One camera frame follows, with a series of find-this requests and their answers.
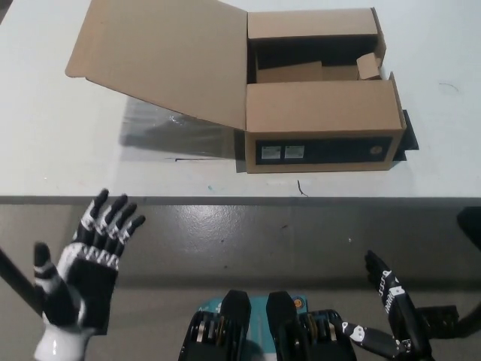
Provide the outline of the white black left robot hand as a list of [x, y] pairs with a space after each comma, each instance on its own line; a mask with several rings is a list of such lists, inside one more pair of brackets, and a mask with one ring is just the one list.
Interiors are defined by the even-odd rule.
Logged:
[[36, 360], [83, 360], [89, 340], [106, 335], [119, 262], [146, 218], [126, 194], [107, 201], [103, 189], [89, 204], [58, 262], [44, 242], [33, 252], [34, 290], [44, 333]]

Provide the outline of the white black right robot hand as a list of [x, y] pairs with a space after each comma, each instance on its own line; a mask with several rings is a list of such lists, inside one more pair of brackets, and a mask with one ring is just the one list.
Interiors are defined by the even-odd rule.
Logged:
[[387, 360], [433, 360], [427, 332], [409, 293], [392, 269], [369, 250], [368, 280], [379, 293], [392, 333], [343, 321], [338, 327], [358, 347]]

